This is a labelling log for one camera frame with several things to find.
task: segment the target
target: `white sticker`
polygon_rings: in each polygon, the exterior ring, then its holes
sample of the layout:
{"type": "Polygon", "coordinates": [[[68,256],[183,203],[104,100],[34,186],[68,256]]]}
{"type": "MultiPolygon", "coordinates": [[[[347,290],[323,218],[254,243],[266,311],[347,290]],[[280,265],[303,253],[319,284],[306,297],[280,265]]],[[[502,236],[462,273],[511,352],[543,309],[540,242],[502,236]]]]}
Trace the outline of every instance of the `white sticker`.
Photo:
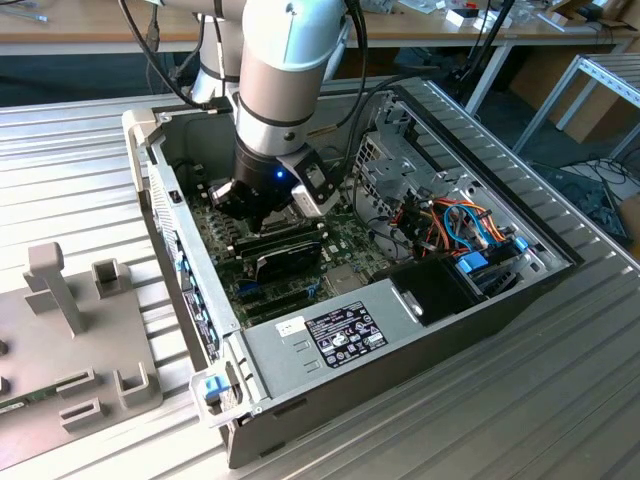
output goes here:
{"type": "Polygon", "coordinates": [[[288,337],[294,333],[301,332],[305,329],[304,317],[299,316],[285,320],[284,322],[276,324],[276,328],[278,332],[280,332],[281,337],[288,337]]]}
{"type": "Polygon", "coordinates": [[[382,334],[378,331],[378,333],[376,333],[375,335],[371,335],[369,337],[369,343],[376,342],[376,341],[380,340],[381,338],[382,338],[382,334]]]}
{"type": "Polygon", "coordinates": [[[0,408],[0,415],[10,412],[11,410],[17,410],[18,408],[24,407],[25,405],[26,404],[24,402],[12,403],[11,405],[7,405],[4,408],[0,408]]]}

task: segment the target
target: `motherboard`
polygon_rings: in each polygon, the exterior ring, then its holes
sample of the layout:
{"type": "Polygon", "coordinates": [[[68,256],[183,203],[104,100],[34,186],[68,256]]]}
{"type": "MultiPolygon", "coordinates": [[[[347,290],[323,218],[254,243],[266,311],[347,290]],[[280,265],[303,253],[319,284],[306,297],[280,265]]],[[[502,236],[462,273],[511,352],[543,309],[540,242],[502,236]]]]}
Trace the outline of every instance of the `motherboard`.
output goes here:
{"type": "Polygon", "coordinates": [[[224,215],[207,199],[189,202],[202,241],[237,318],[248,328],[356,290],[389,267],[346,200],[321,219],[292,204],[274,212],[258,234],[224,215]]]}

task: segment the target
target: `blue cable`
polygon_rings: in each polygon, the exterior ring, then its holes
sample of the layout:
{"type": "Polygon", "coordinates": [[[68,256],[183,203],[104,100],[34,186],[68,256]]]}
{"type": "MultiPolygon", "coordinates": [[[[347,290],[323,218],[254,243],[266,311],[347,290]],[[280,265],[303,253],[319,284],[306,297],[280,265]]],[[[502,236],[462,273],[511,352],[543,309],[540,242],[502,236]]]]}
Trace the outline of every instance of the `blue cable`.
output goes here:
{"type": "Polygon", "coordinates": [[[447,209],[444,211],[444,226],[447,230],[447,233],[449,234],[449,236],[451,238],[453,238],[454,240],[462,243],[463,245],[465,245],[470,252],[473,251],[473,247],[471,246],[471,243],[469,243],[468,241],[456,236],[453,231],[451,230],[451,226],[449,225],[449,213],[451,213],[451,209],[452,208],[459,208],[460,210],[464,210],[473,220],[473,223],[476,224],[476,227],[478,228],[478,231],[480,232],[480,235],[482,235],[482,238],[489,244],[489,245],[493,245],[495,244],[495,240],[489,235],[489,233],[486,232],[486,230],[484,229],[484,227],[482,226],[482,224],[480,223],[480,220],[478,219],[478,217],[476,216],[476,214],[473,212],[473,210],[471,210],[469,207],[467,207],[466,205],[451,205],[450,207],[447,207],[447,209]]]}

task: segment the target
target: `gray fixture plate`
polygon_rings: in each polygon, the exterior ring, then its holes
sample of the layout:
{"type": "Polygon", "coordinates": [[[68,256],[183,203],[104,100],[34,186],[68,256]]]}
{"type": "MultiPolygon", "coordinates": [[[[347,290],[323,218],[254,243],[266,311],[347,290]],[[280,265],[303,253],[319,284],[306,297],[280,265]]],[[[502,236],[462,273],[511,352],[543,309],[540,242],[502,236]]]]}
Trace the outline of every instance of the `gray fixture plate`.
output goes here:
{"type": "Polygon", "coordinates": [[[93,368],[100,383],[63,399],[60,395],[0,415],[0,470],[52,448],[77,440],[108,426],[139,415],[162,403],[157,373],[140,315],[130,272],[127,291],[103,300],[91,272],[66,278],[80,312],[87,319],[87,331],[71,338],[59,310],[35,316],[24,295],[29,288],[0,295],[0,339],[8,346],[0,357],[0,375],[10,383],[10,392],[0,402],[38,390],[81,370],[93,368]],[[142,362],[153,382],[151,396],[129,409],[121,406],[114,370],[125,379],[139,379],[142,362]],[[72,432],[60,425],[61,410],[99,398],[104,417],[72,432]]]}

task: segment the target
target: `black plastic cover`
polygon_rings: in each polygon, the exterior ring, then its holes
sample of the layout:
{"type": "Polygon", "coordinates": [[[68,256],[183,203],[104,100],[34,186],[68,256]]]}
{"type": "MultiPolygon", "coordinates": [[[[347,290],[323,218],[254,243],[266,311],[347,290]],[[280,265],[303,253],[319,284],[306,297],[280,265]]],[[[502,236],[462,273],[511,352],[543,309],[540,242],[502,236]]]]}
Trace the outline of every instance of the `black plastic cover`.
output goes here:
{"type": "Polygon", "coordinates": [[[390,278],[400,293],[411,292],[423,310],[418,316],[429,325],[484,301],[462,277],[450,256],[429,255],[424,260],[394,265],[376,272],[372,281],[390,278]]]}

